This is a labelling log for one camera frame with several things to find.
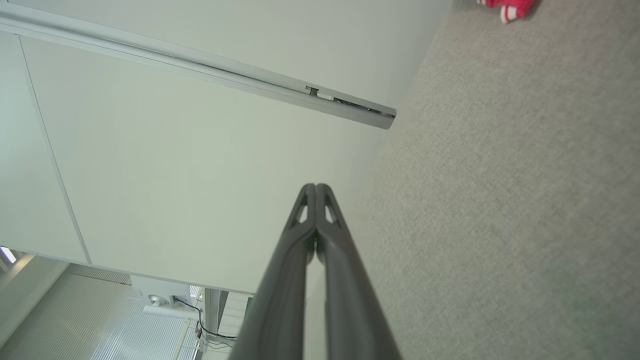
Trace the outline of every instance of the red and white striped fabric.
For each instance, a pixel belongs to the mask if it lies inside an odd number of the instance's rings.
[[[488,8],[500,7],[500,20],[503,24],[526,17],[536,0],[476,0],[478,4],[486,5]]]

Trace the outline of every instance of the metal frame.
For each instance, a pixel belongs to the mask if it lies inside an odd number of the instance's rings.
[[[305,208],[307,219],[300,222]],[[300,191],[229,359],[302,359],[306,269],[314,252],[326,271],[328,358],[399,360],[342,212],[325,184],[307,184]]]
[[[396,115],[388,106],[221,56],[6,1],[0,1],[0,31],[177,72],[382,129],[388,129]],[[388,116],[309,95],[308,86]]]

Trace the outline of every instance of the gray carpet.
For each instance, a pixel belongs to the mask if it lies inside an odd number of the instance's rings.
[[[454,0],[361,208],[406,359],[640,359],[640,2]]]

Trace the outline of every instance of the red fabric object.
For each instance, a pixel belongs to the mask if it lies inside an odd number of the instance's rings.
[[[514,6],[518,8],[517,17],[525,17],[531,11],[536,0],[484,0],[484,4],[489,8],[497,8],[500,6]]]

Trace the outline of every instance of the floor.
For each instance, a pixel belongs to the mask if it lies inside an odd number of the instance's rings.
[[[640,354],[639,15],[454,0],[347,219],[405,359]]]

